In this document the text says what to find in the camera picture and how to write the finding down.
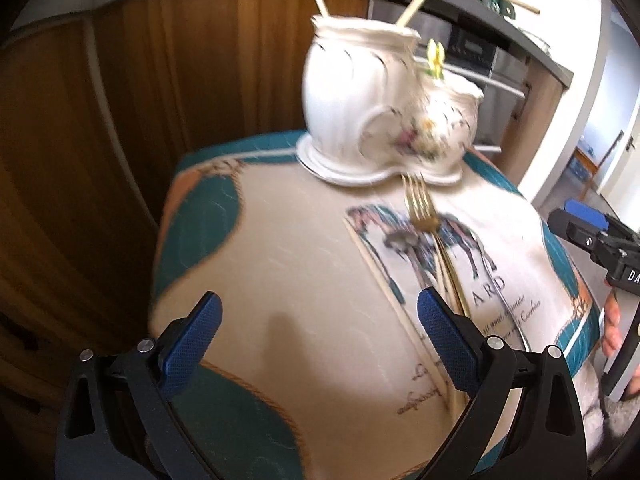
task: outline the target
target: wooden cabinet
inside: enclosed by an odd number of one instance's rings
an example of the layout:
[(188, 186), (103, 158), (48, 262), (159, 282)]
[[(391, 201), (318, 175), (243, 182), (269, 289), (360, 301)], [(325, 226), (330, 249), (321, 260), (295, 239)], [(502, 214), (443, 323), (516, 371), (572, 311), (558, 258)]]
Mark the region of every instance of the wooden cabinet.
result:
[(495, 165), (516, 186), (529, 169), (562, 97), (564, 86), (539, 61), (528, 60), (527, 99), (504, 133)]
[[(326, 0), (366, 16), (368, 0)], [(159, 220), (178, 160), (204, 146), (304, 128), (313, 0), (122, 0), (94, 15), (114, 123)]]
[[(368, 5), (326, 2), (347, 16)], [(40, 476), (52, 478), (79, 351), (146, 335), (157, 227), (145, 205), (159, 221), (180, 158), (304, 127), (316, 12), (313, 0), (120, 0), (0, 50), (0, 433)]]

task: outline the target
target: gold fork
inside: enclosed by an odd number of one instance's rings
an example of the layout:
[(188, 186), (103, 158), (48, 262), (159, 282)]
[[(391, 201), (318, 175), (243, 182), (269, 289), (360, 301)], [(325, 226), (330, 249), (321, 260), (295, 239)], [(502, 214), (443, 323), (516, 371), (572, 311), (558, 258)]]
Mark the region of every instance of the gold fork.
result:
[(433, 201), (427, 190), (427, 183), (423, 177), (418, 176), (402, 176), (402, 184), (404, 185), (404, 203), (409, 211), (409, 220), (411, 224), (418, 230), (433, 235), (436, 244), (436, 250), (444, 263), (449, 283), (451, 284), (453, 300), (458, 304), (458, 311), (465, 316), (471, 318), (471, 312), (466, 302), (465, 295), (458, 279), (455, 267), (451, 263), (449, 253), (444, 246), (438, 229), (440, 228), (440, 217), (433, 206)]

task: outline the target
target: teal fabric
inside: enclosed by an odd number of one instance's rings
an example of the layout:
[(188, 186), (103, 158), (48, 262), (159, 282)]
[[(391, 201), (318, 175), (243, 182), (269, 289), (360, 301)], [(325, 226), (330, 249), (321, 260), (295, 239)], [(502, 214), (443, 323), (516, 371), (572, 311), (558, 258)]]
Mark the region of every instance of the teal fabric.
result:
[(224, 478), (304, 479), (291, 428), (276, 410), (240, 384), (200, 366), (172, 405)]
[[(569, 351), (569, 355), (566, 355), (566, 363), (569, 367), (572, 377), (578, 373), (578, 370), (582, 364), (587, 360), (587, 357), (593, 350), (593, 347), (600, 338), (600, 323), (598, 321), (598, 309), (595, 305), (591, 307), (587, 319), (580, 331), (578, 339), (575, 341), (574, 346)], [(562, 350), (566, 348), (570, 339), (578, 329), (580, 321), (575, 319), (564, 331), (559, 335), (558, 342), (556, 343)]]
[(468, 165), (474, 173), (484, 178), (487, 182), (496, 187), (522, 196), (518, 191), (518, 188), (515, 187), (499, 170), (497, 170), (493, 164), (489, 164), (487, 161), (482, 160), (482, 158), (477, 156), (475, 153), (466, 152), (462, 160), (464, 160), (465, 164)]
[(578, 279), (575, 277), (574, 267), (569, 260), (569, 256), (566, 254), (566, 250), (551, 232), (546, 222), (540, 220), (542, 225), (542, 238), (545, 243), (546, 252), (549, 255), (551, 266), (560, 278), (560, 281), (566, 287), (567, 292), (572, 298), (577, 298), (580, 294), (578, 289)]
[[(234, 153), (292, 148), (304, 131), (249, 137), (212, 146), (186, 155), (176, 172), (212, 158)], [(247, 155), (248, 164), (289, 164), (295, 155)], [(467, 153), (464, 162), (489, 183), (520, 194), (508, 179), (477, 155)], [(153, 297), (160, 294), (189, 268), (217, 250), (233, 230), (238, 219), (239, 201), (229, 176), (204, 178), (180, 204), (169, 226), (154, 277)], [(571, 263), (562, 245), (542, 222), (543, 239), (549, 259), (567, 291), (578, 295)], [(559, 337), (565, 348), (578, 327), (575, 320)], [(592, 308), (585, 327), (567, 362), (572, 375), (593, 348), (598, 338), (598, 313)], [(227, 478), (260, 480), (303, 479), (302, 462), (291, 428), (268, 404), (239, 384), (208, 368), (199, 367), (188, 389), (174, 399), (174, 408), (189, 428), (194, 440), (211, 463)], [(478, 463), (476, 471), (495, 463), (504, 445), (501, 441)], [(418, 472), (404, 480), (413, 480)]]
[[(185, 155), (176, 173), (217, 156), (293, 148), (304, 133), (297, 130), (265, 134), (204, 148)], [(241, 160), (246, 164), (291, 164), (296, 161), (296, 155), (261, 153), (243, 156)], [(198, 183), (171, 219), (154, 274), (152, 302), (187, 270), (224, 243), (236, 224), (239, 210), (238, 193), (229, 176), (206, 177)]]
[(294, 130), (291, 132), (262, 134), (203, 148), (197, 152), (185, 155), (178, 163), (175, 173), (180, 173), (191, 166), (195, 166), (196, 164), (205, 162), (206, 160), (217, 156), (231, 155), (233, 153), (261, 152), (264, 150), (293, 148), (295, 147), (296, 142), (298, 142), (298, 139), (305, 133), (305, 130)]
[(232, 231), (240, 205), (229, 176), (204, 178), (186, 196), (166, 234), (154, 275), (153, 298), (220, 247)]

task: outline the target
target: blue gripper pad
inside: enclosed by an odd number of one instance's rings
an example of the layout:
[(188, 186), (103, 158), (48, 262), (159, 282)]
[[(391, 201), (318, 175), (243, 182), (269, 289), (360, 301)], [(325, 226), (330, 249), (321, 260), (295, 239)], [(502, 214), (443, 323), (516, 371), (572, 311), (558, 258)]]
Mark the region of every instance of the blue gripper pad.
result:
[(434, 294), (432, 288), (425, 288), (418, 296), (418, 319), (442, 359), (453, 385), (457, 390), (474, 396), (480, 388), (478, 359), (458, 331), (452, 311)]
[(220, 298), (213, 292), (207, 292), (189, 316), (180, 322), (183, 324), (173, 344), (163, 349), (159, 360), (162, 372), (159, 389), (167, 402), (185, 389), (218, 331), (222, 323)]
[(577, 216), (579, 219), (596, 226), (601, 231), (606, 231), (606, 229), (609, 228), (607, 218), (600, 211), (593, 207), (589, 207), (582, 202), (578, 202), (573, 198), (564, 203), (564, 210), (569, 214)]

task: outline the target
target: finger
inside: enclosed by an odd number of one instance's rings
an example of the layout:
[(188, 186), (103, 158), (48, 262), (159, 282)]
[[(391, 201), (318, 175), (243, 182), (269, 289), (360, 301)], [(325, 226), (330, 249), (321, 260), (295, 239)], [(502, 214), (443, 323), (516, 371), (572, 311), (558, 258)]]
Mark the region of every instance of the finger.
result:
[(607, 341), (606, 339), (602, 340), (602, 353), (607, 359), (613, 357), (613, 354), (616, 353), (613, 347), (609, 344), (609, 341)]
[(622, 336), (617, 327), (611, 325), (605, 327), (604, 338), (614, 350), (620, 350), (622, 346)]
[(633, 378), (629, 381), (625, 393), (628, 396), (634, 396), (637, 395), (638, 392), (640, 392), (640, 379)]
[(618, 326), (620, 323), (620, 305), (612, 294), (609, 295), (607, 301), (604, 303), (604, 314), (613, 326)]

